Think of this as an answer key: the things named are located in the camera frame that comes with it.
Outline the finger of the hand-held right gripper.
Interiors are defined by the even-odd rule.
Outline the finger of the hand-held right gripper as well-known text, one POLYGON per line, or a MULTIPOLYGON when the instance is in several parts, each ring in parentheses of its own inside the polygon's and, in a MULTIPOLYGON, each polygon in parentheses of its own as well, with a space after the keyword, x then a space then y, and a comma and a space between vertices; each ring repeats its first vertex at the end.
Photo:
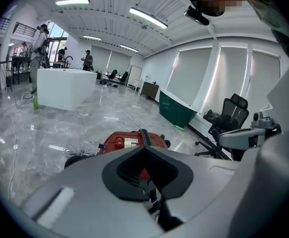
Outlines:
POLYGON ((261 146, 265 141, 266 129, 242 128, 219 135, 218 144, 223 148, 248 150, 261 146))

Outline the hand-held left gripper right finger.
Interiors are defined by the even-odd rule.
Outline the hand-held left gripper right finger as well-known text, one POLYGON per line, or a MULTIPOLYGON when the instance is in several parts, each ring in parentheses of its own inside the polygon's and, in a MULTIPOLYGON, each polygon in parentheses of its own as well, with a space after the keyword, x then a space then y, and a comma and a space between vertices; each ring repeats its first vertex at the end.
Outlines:
POLYGON ((146 147, 146 169, 161 193, 159 224, 182 224, 197 218, 230 224, 233 211, 218 202, 238 163, 146 147))

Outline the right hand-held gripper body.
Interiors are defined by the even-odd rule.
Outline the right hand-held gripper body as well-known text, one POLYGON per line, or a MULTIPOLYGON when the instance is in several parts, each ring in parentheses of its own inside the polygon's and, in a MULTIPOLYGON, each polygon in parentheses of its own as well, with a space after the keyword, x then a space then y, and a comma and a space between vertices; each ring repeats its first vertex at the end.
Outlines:
POLYGON ((254 113, 250 126, 255 129, 265 129, 268 132, 275 131, 276 134, 282 132, 279 119, 274 110, 261 110, 254 113))

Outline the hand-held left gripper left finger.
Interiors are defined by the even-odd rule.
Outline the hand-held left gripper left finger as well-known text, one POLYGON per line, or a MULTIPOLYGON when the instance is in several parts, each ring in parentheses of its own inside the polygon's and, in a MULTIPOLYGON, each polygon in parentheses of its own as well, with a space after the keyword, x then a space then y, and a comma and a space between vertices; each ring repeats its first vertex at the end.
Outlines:
POLYGON ((103 183, 106 164, 130 152, 122 149, 70 165, 28 196, 22 211, 66 238, 159 237, 165 231, 143 203, 121 200, 103 183))

